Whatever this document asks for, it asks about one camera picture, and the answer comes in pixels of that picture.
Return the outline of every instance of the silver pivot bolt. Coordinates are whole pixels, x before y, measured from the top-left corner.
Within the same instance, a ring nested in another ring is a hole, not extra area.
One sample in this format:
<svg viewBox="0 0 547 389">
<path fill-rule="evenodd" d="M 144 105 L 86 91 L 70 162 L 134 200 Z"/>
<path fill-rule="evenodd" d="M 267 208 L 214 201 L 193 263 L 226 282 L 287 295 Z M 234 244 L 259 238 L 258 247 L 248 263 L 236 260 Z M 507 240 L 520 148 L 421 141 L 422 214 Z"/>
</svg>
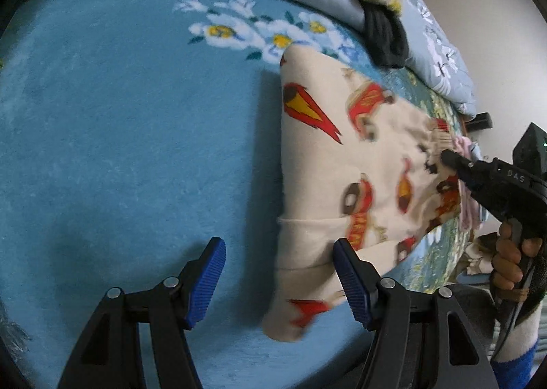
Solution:
<svg viewBox="0 0 547 389">
<path fill-rule="evenodd" d="M 439 295 L 441 295 L 443 298 L 450 298 L 452 296 L 452 290 L 450 290 L 448 287 L 441 287 L 439 289 Z"/>
<path fill-rule="evenodd" d="M 169 276 L 168 278 L 165 278 L 163 280 L 163 285 L 165 285 L 165 287 L 171 289 L 173 287 L 177 287 L 178 285 L 178 278 L 176 276 Z"/>
<path fill-rule="evenodd" d="M 111 289 L 108 289 L 108 292 L 106 292 L 106 296 L 110 299 L 116 299 L 118 296 L 121 295 L 121 289 L 119 287 L 113 287 Z"/>
<path fill-rule="evenodd" d="M 395 281 L 391 278 L 382 278 L 379 284 L 385 289 L 393 289 L 395 287 Z"/>
</svg>

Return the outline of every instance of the yellow flower center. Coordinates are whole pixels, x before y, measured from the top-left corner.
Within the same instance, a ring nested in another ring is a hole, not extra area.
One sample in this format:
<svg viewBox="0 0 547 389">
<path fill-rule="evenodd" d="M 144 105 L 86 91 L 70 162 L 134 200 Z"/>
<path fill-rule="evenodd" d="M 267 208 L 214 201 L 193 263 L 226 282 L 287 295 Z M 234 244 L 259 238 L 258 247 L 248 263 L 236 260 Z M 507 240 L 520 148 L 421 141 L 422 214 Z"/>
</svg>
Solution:
<svg viewBox="0 0 547 389">
<path fill-rule="evenodd" d="M 317 21 L 310 22 L 310 31 L 316 34 L 326 33 L 326 27 Z"/>
<path fill-rule="evenodd" d="M 287 37 L 283 34 L 275 34 L 273 36 L 273 43 L 278 48 L 285 49 L 287 46 L 289 46 L 293 42 L 292 38 Z"/>
<path fill-rule="evenodd" d="M 234 31 L 232 28 L 228 26 L 223 25 L 214 25 L 209 26 L 209 29 L 207 29 L 207 32 L 211 37 L 219 37 L 219 38 L 231 38 L 234 35 L 236 35 L 236 31 Z"/>
</svg>

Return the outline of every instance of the bed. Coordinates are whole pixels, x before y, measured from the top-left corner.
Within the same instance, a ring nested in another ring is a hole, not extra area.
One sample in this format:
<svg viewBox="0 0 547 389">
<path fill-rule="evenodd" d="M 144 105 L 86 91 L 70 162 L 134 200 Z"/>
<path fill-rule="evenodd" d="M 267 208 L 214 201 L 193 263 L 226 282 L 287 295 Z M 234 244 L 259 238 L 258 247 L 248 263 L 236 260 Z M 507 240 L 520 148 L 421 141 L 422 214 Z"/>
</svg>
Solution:
<svg viewBox="0 0 547 389">
<path fill-rule="evenodd" d="M 310 21 L 344 45 L 304 31 Z M 226 265 L 188 334 L 206 388 L 318 387 L 368 337 L 347 304 L 298 343 L 262 334 L 282 211 L 278 63 L 307 41 L 451 132 L 453 104 L 408 68 L 371 65 L 347 24 L 292 0 L 27 0 L 0 40 L 0 334 L 37 389 L 56 386 L 104 292 L 148 289 L 212 236 Z M 452 220 L 390 276 L 443 285 Z M 142 336 L 147 383 L 157 387 Z"/>
</svg>

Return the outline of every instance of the ridged blue pad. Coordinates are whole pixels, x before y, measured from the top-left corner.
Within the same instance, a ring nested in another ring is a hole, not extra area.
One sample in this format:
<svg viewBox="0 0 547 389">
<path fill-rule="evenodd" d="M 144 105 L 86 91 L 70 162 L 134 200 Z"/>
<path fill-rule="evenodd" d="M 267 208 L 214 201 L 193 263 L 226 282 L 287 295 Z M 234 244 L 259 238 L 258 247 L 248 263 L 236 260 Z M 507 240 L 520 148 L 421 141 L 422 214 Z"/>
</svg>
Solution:
<svg viewBox="0 0 547 389">
<path fill-rule="evenodd" d="M 367 327 L 371 320 L 369 295 L 347 256 L 343 242 L 347 241 L 339 239 L 334 243 L 334 268 L 344 288 L 344 293 L 349 302 L 349 307 L 351 307 L 351 311 L 353 312 L 353 317 L 356 321 Z M 357 254 L 353 250 L 351 250 L 351 253 L 358 259 Z"/>
<path fill-rule="evenodd" d="M 188 314 L 185 318 L 190 329 L 205 317 L 207 307 L 209 307 L 226 262 L 226 244 L 220 238 L 216 240 L 217 244 L 214 246 L 209 258 L 206 259 L 201 274 L 190 292 Z"/>
</svg>

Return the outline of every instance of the human hand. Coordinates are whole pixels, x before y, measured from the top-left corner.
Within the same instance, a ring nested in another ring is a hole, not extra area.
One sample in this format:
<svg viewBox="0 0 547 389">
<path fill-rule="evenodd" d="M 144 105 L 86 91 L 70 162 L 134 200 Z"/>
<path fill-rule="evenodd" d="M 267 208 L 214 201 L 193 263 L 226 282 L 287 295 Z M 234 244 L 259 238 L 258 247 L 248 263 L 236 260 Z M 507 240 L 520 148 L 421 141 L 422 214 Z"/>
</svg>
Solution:
<svg viewBox="0 0 547 389">
<path fill-rule="evenodd" d="M 522 254 L 511 240 L 512 227 L 508 222 L 501 224 L 499 238 L 496 241 L 497 254 L 492 259 L 494 276 L 492 284 L 501 290 L 512 290 L 515 284 L 522 280 L 522 270 L 519 262 Z M 541 238 L 526 239 L 522 243 L 522 253 L 535 258 L 542 246 Z"/>
</svg>

